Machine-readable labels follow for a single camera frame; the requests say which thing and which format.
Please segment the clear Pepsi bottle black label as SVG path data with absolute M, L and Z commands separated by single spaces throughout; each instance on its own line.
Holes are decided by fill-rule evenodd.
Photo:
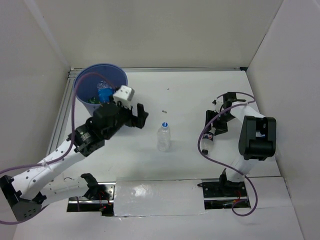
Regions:
M 201 149 L 201 152 L 206 156 L 212 151 L 214 147 L 213 140 L 214 140 L 215 134 L 216 134 L 216 128 L 212 127 L 210 130 L 206 131 L 202 136 L 202 139 L 200 141 L 200 149 Z

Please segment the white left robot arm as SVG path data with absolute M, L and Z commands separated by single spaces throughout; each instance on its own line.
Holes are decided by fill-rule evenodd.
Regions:
M 85 197 L 88 200 L 99 194 L 109 197 L 106 188 L 90 173 L 83 173 L 78 178 L 61 184 L 54 182 L 54 178 L 102 148 L 105 141 L 122 126 L 142 129 L 148 115 L 141 103 L 137 104 L 137 115 L 133 115 L 132 107 L 104 103 L 37 166 L 15 176 L 2 176 L 0 188 L 16 223 L 25 222 L 46 206 L 71 197 Z

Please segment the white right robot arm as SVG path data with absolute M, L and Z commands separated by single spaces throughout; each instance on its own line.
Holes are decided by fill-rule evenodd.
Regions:
M 216 98 L 212 102 L 215 109 L 206 111 L 208 127 L 200 140 L 200 150 L 207 156 L 213 148 L 214 137 L 228 132 L 228 122 L 237 119 L 241 123 L 239 157 L 219 177 L 218 190 L 223 196 L 230 196 L 259 161 L 276 152 L 276 119 L 260 114 L 250 106 L 253 100 L 239 99 L 237 94 L 227 92 L 220 96 L 222 101 Z

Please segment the crushed bottle blue label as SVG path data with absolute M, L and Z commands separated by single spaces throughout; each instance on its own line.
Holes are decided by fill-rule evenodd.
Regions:
M 110 101 L 110 96 L 113 95 L 114 90 L 102 80 L 97 84 L 97 93 L 100 103 L 104 104 Z

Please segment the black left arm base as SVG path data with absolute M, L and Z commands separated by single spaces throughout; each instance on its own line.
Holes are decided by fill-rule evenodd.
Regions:
M 98 184 L 99 191 L 93 197 L 70 197 L 66 212 L 99 213 L 104 217 L 113 217 L 116 182 L 99 182 Z

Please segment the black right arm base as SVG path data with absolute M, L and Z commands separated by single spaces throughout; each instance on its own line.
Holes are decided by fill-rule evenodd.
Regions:
M 246 187 L 243 182 L 236 187 L 222 187 L 218 180 L 202 181 L 197 184 L 202 189 L 205 210 L 250 208 Z

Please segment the clear bottle white blue cap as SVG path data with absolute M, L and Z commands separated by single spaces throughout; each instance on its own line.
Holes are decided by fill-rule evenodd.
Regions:
M 171 131 L 168 122 L 163 122 L 157 131 L 157 148 L 168 151 L 171 145 Z

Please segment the green plastic bottle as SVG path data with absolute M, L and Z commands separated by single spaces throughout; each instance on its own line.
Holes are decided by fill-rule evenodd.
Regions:
M 100 104 L 100 100 L 97 97 L 91 97 L 87 100 L 87 103 L 92 104 L 92 105 L 99 105 Z

